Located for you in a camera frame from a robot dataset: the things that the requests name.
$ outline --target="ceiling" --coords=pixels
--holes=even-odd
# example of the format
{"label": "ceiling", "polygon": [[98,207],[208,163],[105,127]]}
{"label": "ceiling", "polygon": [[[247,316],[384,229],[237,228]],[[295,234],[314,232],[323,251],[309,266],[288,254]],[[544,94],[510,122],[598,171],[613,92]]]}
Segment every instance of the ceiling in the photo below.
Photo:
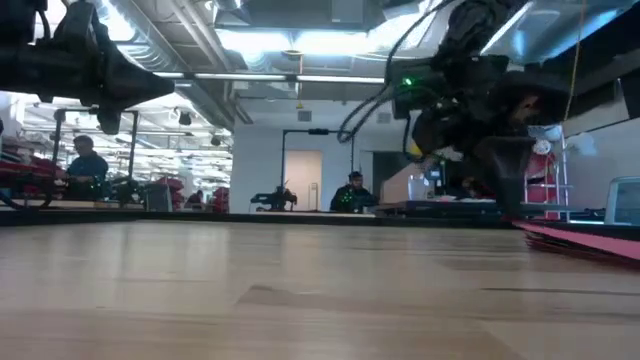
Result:
{"label": "ceiling", "polygon": [[[119,14],[135,29],[136,36],[127,38],[122,30],[126,26],[119,26],[122,21],[110,26],[112,37],[120,35],[116,40],[125,55],[150,70],[381,77],[386,53],[397,38],[441,0],[399,1],[411,4],[397,17],[386,17],[380,0],[93,1],[100,5],[102,15],[115,18],[114,14]],[[590,0],[583,35],[596,31],[636,1]],[[433,55],[457,3],[425,20],[398,52],[398,58]],[[487,44],[487,54],[508,54],[519,63],[539,62],[572,46],[582,0],[537,0],[530,4]],[[304,55],[283,53],[288,50]],[[254,119],[260,116],[259,111],[242,109],[260,99],[276,100],[270,104],[300,99],[313,106],[312,101],[361,101],[378,89],[376,85],[222,80],[189,85],[180,92],[194,108],[210,123],[229,130],[236,121],[262,123]]]}

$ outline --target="wooden floor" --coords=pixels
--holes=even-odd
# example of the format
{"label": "wooden floor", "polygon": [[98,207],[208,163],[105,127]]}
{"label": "wooden floor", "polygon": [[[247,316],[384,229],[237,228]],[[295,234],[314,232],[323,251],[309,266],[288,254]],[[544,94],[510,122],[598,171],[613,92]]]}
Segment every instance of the wooden floor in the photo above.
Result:
{"label": "wooden floor", "polygon": [[516,231],[0,228],[2,360],[638,359],[637,272]]}

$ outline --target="yellow cable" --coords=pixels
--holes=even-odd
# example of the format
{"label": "yellow cable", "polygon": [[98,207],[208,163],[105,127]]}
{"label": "yellow cable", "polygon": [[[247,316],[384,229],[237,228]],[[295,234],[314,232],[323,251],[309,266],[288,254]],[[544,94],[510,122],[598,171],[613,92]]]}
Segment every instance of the yellow cable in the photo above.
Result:
{"label": "yellow cable", "polygon": [[578,41],[576,41],[576,55],[573,60],[573,73],[571,74],[571,87],[569,89],[569,99],[567,100],[567,108],[564,112],[565,122],[569,119],[569,113],[571,112],[571,103],[573,102],[573,96],[576,91],[576,78],[578,75],[578,62],[580,60],[580,45],[582,42],[582,30],[584,28],[585,17],[587,14],[587,0],[582,0],[582,9],[580,10],[580,27],[578,29]]}

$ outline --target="black cable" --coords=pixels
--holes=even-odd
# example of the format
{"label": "black cable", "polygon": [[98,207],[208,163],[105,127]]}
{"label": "black cable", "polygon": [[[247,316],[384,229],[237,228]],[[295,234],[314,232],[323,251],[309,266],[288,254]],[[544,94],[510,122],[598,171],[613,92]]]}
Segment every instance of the black cable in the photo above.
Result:
{"label": "black cable", "polygon": [[348,141],[350,141],[358,132],[358,129],[360,129],[362,127],[362,125],[364,125],[365,122],[367,122],[367,120],[369,119],[369,116],[372,112],[369,112],[368,116],[364,116],[360,119],[360,121],[358,122],[358,124],[356,124],[356,126],[354,127],[353,130],[347,132],[347,126],[349,125],[349,123],[351,122],[351,119],[353,119],[354,116],[356,116],[360,111],[362,111],[362,109],[367,106],[368,104],[372,103],[373,101],[375,101],[376,99],[378,99],[380,96],[382,96],[385,91],[389,88],[389,85],[391,83],[391,62],[393,61],[393,57],[396,54],[396,52],[398,52],[398,50],[400,49],[400,47],[402,46],[402,44],[404,43],[404,41],[407,39],[407,37],[409,37],[409,35],[413,32],[413,30],[415,30],[418,26],[420,26],[420,24],[422,24],[422,22],[431,14],[433,14],[434,12],[440,11],[442,9],[444,9],[445,7],[449,6],[451,3],[453,3],[455,0],[443,0],[440,4],[436,5],[435,7],[433,7],[431,10],[425,11],[424,14],[422,14],[422,16],[416,20],[416,22],[413,23],[413,25],[411,25],[409,27],[409,29],[407,29],[407,31],[405,31],[404,34],[402,34],[402,36],[398,39],[398,41],[396,41],[395,45],[391,48],[391,51],[389,52],[389,55],[387,56],[387,61],[385,63],[385,68],[384,68],[384,86],[373,96],[369,97],[368,99],[366,99],[365,101],[363,101],[360,105],[358,105],[355,109],[353,109],[353,111],[351,111],[349,113],[349,115],[347,115],[346,119],[342,122],[342,125],[340,125],[340,129],[338,129],[338,142],[341,144],[344,144]]}
{"label": "black cable", "polygon": [[[373,114],[373,112],[376,111],[376,109],[378,109],[380,106],[382,106],[387,101],[393,100],[398,96],[402,96],[402,95],[405,95],[407,93],[414,92],[416,90],[424,91],[424,92],[428,93],[429,95],[431,95],[434,99],[439,99],[440,98],[435,91],[431,90],[428,87],[417,87],[417,88],[403,89],[402,91],[393,92],[393,93],[387,95],[386,97],[378,99],[378,101],[376,101],[376,103],[364,114],[364,116],[360,119],[360,121],[358,121],[358,123],[353,128],[353,130],[351,130],[351,132],[352,133],[358,132],[360,130],[360,128],[362,126],[364,126],[364,124],[366,122],[366,119],[368,119],[371,116],[371,114]],[[411,115],[409,115],[407,117],[406,121],[407,122],[406,122],[406,124],[404,126],[404,134],[403,134],[403,137],[402,137],[402,153],[411,162],[421,163],[426,158],[424,154],[422,156],[420,156],[420,157],[415,157],[415,156],[411,155],[407,151],[407,145],[409,143],[409,129],[411,128]]]}
{"label": "black cable", "polygon": [[49,19],[47,19],[47,15],[43,10],[38,10],[38,15],[40,15],[42,26],[44,27],[44,39],[51,40],[51,26],[49,25]]}

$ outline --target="person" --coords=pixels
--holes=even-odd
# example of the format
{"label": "person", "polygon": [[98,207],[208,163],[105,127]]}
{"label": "person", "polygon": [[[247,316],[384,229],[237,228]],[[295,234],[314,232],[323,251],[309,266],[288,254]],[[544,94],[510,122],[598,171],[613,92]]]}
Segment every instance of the person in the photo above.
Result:
{"label": "person", "polygon": [[339,188],[331,200],[331,211],[362,212],[363,207],[376,205],[378,199],[362,186],[363,180],[358,171],[349,174],[349,184]]}
{"label": "person", "polygon": [[186,205],[202,205],[202,201],[204,199],[204,193],[202,190],[198,190],[195,194],[191,194],[187,199]]}
{"label": "person", "polygon": [[66,174],[61,174],[60,177],[79,183],[103,182],[107,177],[109,164],[93,151],[93,140],[80,135],[73,139],[73,145],[79,156],[73,160]]}

